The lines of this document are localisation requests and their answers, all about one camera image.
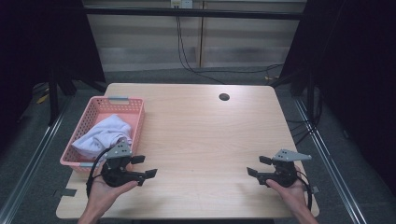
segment plastic basket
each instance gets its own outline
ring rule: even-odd
[[[133,155],[135,155],[145,114],[143,100],[128,97],[94,96],[88,102],[64,150],[64,154],[61,157],[61,164],[70,166],[76,172],[88,173],[92,168],[94,158],[81,156],[73,148],[72,143],[87,133],[95,124],[113,114],[117,114],[124,122],[131,125],[131,150]]]

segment wooden table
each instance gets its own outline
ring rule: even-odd
[[[230,96],[228,101],[219,98]],[[157,176],[120,196],[104,217],[277,218],[290,211],[277,193],[260,186],[247,167],[272,173],[259,156],[296,150],[274,89],[263,86],[111,84],[106,96],[145,101],[136,171],[158,168]],[[59,218],[79,218],[87,196],[86,174],[73,172]],[[313,201],[313,214],[318,205]]]

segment human hand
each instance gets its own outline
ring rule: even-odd
[[[297,175],[299,174],[300,168],[295,166]],[[290,187],[283,188],[272,179],[265,181],[269,187],[274,189],[285,202],[291,213],[300,221],[300,223],[317,223],[312,213],[306,206],[303,183],[300,180],[296,180]]]
[[[101,173],[103,162],[96,169],[93,176]],[[101,176],[97,176],[92,183],[90,198],[78,223],[96,223],[97,220],[113,205],[116,199],[134,187],[136,181],[128,182],[117,188],[110,187]]]

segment beige wall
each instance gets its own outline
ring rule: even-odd
[[[170,7],[170,0],[85,0],[84,4],[113,7]],[[304,5],[304,1],[193,1],[194,8],[218,10],[301,12],[304,10]],[[175,17],[116,15],[88,17],[105,71],[181,67],[177,53]],[[298,22],[180,18],[180,24],[189,64],[193,67],[211,67],[283,63]]]

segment towel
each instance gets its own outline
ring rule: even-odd
[[[96,158],[106,148],[114,147],[118,142],[132,144],[131,126],[117,115],[111,115],[94,125],[86,134],[76,140],[72,146],[84,157]]]

